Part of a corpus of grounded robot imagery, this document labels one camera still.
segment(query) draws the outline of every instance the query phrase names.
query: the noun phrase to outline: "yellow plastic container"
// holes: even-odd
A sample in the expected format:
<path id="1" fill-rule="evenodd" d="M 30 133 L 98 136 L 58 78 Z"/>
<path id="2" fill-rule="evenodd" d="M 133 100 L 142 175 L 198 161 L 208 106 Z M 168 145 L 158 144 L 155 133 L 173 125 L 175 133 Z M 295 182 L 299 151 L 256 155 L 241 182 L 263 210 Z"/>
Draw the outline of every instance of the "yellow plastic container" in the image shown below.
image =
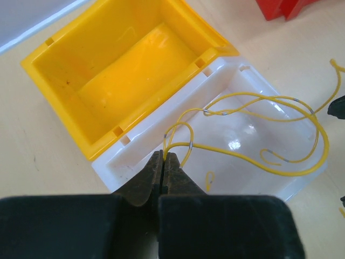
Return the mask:
<path id="1" fill-rule="evenodd" d="M 94 160 L 217 57 L 237 55 L 183 0 L 98 0 L 22 66 Z"/>

